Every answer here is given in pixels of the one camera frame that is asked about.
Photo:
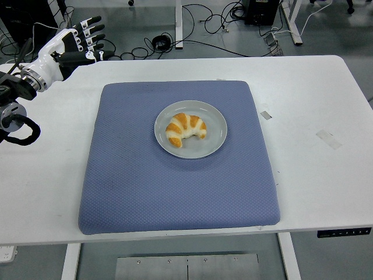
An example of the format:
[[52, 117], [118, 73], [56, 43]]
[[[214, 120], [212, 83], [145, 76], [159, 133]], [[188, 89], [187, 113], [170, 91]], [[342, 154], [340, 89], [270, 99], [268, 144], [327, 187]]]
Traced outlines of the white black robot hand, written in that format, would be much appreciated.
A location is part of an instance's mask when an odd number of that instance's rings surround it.
[[79, 66], [108, 60], [114, 51], [104, 51], [99, 41], [105, 38], [101, 16], [91, 17], [59, 31], [38, 52], [34, 62], [21, 70], [21, 77], [36, 91], [47, 90], [54, 82], [64, 81]]

